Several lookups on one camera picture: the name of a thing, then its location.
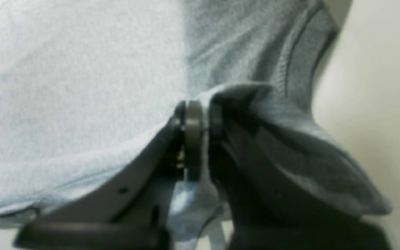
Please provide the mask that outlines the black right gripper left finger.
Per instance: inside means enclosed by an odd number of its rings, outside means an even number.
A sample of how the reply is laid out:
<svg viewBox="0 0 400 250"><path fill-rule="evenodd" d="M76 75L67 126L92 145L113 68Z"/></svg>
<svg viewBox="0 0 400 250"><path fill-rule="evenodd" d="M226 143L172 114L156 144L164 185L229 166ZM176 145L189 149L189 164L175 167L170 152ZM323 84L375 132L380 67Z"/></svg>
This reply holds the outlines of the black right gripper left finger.
<svg viewBox="0 0 400 250"><path fill-rule="evenodd" d="M25 225L24 250L172 250L166 227L176 182L201 175L203 111L181 101L125 169L83 198Z"/></svg>

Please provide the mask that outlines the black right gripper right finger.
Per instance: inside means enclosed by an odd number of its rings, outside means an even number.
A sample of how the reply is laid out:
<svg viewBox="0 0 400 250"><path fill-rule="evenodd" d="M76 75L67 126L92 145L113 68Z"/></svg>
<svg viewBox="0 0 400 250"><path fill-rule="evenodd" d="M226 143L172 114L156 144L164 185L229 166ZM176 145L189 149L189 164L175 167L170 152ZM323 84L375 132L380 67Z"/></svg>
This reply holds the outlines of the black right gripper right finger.
<svg viewBox="0 0 400 250"><path fill-rule="evenodd" d="M281 171L276 129L225 105L209 111L209 169L229 202L229 250L390 250L384 231L314 197Z"/></svg>

